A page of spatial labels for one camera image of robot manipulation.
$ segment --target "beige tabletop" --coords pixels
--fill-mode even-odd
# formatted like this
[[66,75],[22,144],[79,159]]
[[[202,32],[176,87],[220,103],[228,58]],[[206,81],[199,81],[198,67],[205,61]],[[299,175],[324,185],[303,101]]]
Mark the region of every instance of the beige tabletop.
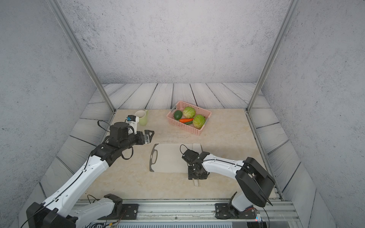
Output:
[[[124,122],[127,115],[137,110],[117,110],[112,123]],[[102,173],[81,197],[87,194],[97,198],[111,193],[123,199],[217,199],[230,198],[241,188],[235,179],[210,173],[206,180],[199,180],[195,187],[188,180],[187,173],[157,173],[149,171],[149,160],[156,143],[200,143],[203,151],[215,156],[245,160],[256,159],[263,167],[260,152],[252,135],[243,109],[209,109],[212,116],[200,136],[171,125],[167,120],[166,109],[149,110],[146,126],[138,125],[138,131],[155,131],[152,142],[135,145],[130,160],[118,158],[114,164]],[[129,157],[131,150],[123,152]]]

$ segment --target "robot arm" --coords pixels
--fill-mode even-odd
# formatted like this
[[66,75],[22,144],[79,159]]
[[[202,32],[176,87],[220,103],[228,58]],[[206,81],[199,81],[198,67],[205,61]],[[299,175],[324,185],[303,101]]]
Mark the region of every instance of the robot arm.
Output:
[[94,180],[109,168],[117,158],[125,158],[122,152],[134,145],[150,143],[154,131],[145,130],[145,134],[137,131],[138,117],[128,116],[125,122],[110,126],[110,135],[98,145],[82,167],[52,196],[42,204],[33,203],[26,214],[29,228],[83,227],[103,216],[108,219],[118,219],[122,209],[122,199],[114,195],[90,205],[71,211],[76,201],[94,182]]
[[275,185],[274,178],[255,159],[230,160],[189,149],[182,159],[188,164],[189,179],[206,179],[209,173],[219,173],[237,180],[242,192],[235,194],[228,204],[234,217],[252,205],[265,207],[266,202],[270,203],[268,196]]
[[[138,117],[128,116],[125,122],[110,126],[110,135],[98,145],[83,166],[52,196],[42,204],[33,203],[26,211],[29,228],[79,228],[95,219],[119,219],[122,199],[108,194],[90,205],[72,211],[76,201],[93,181],[117,158],[125,158],[122,152],[134,145],[150,143],[154,131],[137,131]],[[206,179],[210,172],[236,179],[243,192],[232,196],[229,213],[240,217],[246,208],[264,207],[273,186],[273,178],[253,158],[245,161],[229,160],[210,153],[187,150],[182,158],[188,163],[189,179]]]

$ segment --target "cutting board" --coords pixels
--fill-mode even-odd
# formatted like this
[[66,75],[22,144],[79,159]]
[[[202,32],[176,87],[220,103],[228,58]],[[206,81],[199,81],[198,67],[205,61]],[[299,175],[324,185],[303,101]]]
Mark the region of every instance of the cutting board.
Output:
[[202,152],[200,143],[159,143],[155,144],[150,156],[150,171],[159,173],[188,173],[188,165],[181,158],[182,153],[188,149],[197,153]]

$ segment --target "mug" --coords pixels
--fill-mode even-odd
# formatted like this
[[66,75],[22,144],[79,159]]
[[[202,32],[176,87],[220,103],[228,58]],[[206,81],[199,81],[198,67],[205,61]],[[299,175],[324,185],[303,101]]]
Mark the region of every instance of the mug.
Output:
[[136,113],[134,114],[135,116],[139,117],[139,124],[141,126],[144,126],[147,124],[147,115],[148,115],[148,110],[139,110],[136,111]]

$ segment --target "pink basket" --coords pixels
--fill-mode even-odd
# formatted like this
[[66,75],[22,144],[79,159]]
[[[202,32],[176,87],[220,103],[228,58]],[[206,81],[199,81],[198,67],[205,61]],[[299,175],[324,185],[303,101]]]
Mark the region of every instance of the pink basket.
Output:
[[[201,129],[197,129],[194,127],[194,125],[186,125],[184,123],[181,123],[178,120],[175,120],[174,118],[174,113],[176,112],[176,110],[180,110],[183,111],[186,107],[192,107],[195,109],[196,115],[200,114],[202,116],[205,117],[205,123],[204,125],[201,127]],[[204,108],[199,108],[198,106],[186,103],[184,101],[179,101],[170,111],[169,113],[166,115],[167,119],[169,120],[169,123],[175,126],[178,126],[186,131],[189,131],[193,134],[196,135],[200,135],[201,131],[204,129],[205,125],[207,124],[209,117],[212,115],[212,112],[205,110]]]

